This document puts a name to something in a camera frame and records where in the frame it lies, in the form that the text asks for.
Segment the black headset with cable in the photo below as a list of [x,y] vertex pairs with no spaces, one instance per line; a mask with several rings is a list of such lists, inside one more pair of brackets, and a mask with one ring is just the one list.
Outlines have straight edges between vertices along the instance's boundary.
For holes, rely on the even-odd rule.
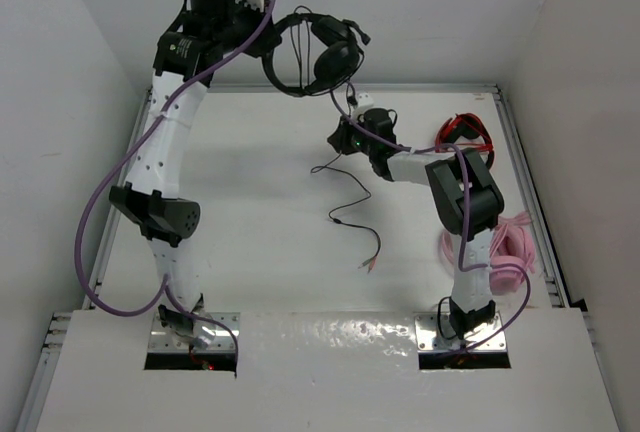
[[[268,81],[280,92],[295,98],[317,97],[331,94],[337,88],[345,85],[351,93],[355,91],[351,78],[358,71],[364,61],[362,48],[369,44],[370,37],[362,31],[359,25],[348,19],[337,19],[327,14],[319,14],[305,6],[297,7],[293,13],[275,23],[282,35],[288,32],[291,46],[298,64],[298,83],[286,85],[280,80],[275,71],[275,51],[262,58],[262,68]],[[306,28],[309,39],[316,38],[325,50],[314,63],[302,59],[302,43],[300,29]],[[336,213],[354,207],[372,198],[371,191],[353,173],[336,168],[334,164],[347,155],[337,154],[329,162],[310,169],[312,175],[324,171],[342,174],[352,179],[362,190],[364,196],[350,203],[345,203],[327,212],[327,217],[334,224],[355,230],[365,230],[376,240],[375,252],[361,263],[361,267],[372,271],[382,248],[380,234],[372,227],[344,222]]]

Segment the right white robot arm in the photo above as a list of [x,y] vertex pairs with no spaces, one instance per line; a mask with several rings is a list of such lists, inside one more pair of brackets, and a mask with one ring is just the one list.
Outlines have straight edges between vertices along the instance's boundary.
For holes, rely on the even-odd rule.
[[495,301],[490,288],[489,245],[503,196],[489,168],[472,148],[454,144],[415,150],[397,143],[390,111],[370,108],[358,118],[342,113],[328,138],[343,155],[365,155],[376,175],[430,189],[437,215],[458,254],[449,297],[449,323],[454,337],[490,321]]

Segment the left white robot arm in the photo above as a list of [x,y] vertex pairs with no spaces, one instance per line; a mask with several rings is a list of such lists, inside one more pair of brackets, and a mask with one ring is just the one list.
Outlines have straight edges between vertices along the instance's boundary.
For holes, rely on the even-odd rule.
[[271,0],[183,0],[160,36],[153,62],[143,142],[109,200],[138,226],[154,257],[166,308],[191,314],[202,306],[191,257],[201,208],[180,195],[189,134],[212,76],[234,52],[246,52],[271,18]]

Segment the red headphones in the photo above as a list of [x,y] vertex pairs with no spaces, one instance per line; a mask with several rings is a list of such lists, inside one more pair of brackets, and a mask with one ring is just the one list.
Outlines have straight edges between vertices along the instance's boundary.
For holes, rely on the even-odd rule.
[[485,154],[485,165],[492,168],[495,161],[493,140],[477,115],[464,113],[447,119],[435,136],[435,145],[449,143],[455,143],[460,148],[471,147]]

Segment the pink headphones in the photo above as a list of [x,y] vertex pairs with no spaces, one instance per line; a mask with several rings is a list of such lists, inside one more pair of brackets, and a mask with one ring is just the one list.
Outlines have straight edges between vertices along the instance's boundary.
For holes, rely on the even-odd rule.
[[515,293],[525,282],[516,266],[535,274],[536,247],[529,231],[531,223],[526,211],[498,219],[490,245],[490,287],[494,295]]

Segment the white front cover board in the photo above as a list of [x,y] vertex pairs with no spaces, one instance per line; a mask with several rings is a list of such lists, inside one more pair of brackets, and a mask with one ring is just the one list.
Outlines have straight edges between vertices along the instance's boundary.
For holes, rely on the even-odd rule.
[[42,431],[613,431],[574,309],[526,311],[506,369],[418,365],[412,317],[243,313],[236,373],[148,370],[151,319],[73,314]]

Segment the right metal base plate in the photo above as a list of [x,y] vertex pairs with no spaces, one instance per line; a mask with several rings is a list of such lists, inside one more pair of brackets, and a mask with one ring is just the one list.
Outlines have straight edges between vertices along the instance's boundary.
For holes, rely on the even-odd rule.
[[499,313],[488,322],[466,332],[460,340],[454,336],[449,314],[425,313],[415,317],[415,339],[421,354],[443,354],[469,350],[474,353],[506,353],[507,340]]

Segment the metal base plate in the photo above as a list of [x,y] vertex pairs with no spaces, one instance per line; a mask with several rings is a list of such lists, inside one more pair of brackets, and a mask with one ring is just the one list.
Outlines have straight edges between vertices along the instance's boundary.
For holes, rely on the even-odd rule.
[[507,340],[499,313],[488,322],[466,332],[460,340],[454,336],[449,314],[425,313],[415,317],[415,339],[421,354],[443,354],[469,350],[474,353],[506,353]]
[[239,338],[239,316],[236,314],[210,314],[206,317],[220,322],[192,321],[182,315],[153,319],[147,352],[150,354],[177,354],[195,352],[200,355],[230,355],[237,351],[231,335]]

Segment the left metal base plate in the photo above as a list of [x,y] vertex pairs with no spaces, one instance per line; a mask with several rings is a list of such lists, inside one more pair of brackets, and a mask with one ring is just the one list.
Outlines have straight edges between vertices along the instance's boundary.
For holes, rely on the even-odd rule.
[[182,315],[153,319],[147,352],[150,354],[177,354],[195,352],[200,355],[230,355],[237,351],[231,335],[239,338],[239,316],[236,314],[210,314],[206,317],[220,322],[192,321]]

